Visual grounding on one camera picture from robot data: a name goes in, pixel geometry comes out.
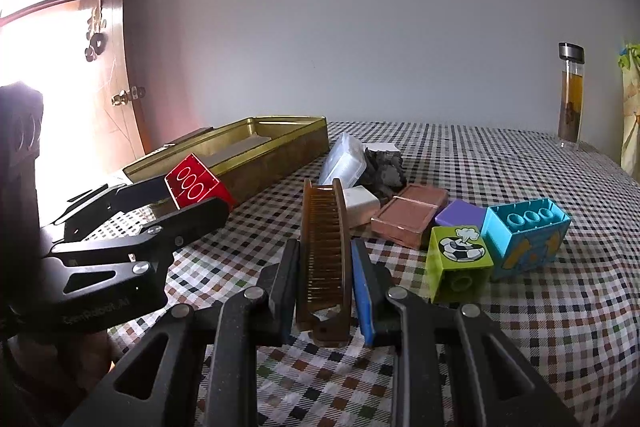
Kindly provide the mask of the person's left hand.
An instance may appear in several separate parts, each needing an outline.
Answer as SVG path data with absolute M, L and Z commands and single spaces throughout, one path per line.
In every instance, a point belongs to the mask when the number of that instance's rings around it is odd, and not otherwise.
M 18 334 L 1 345 L 1 424 L 59 426 L 111 370 L 107 332 L 38 343 Z

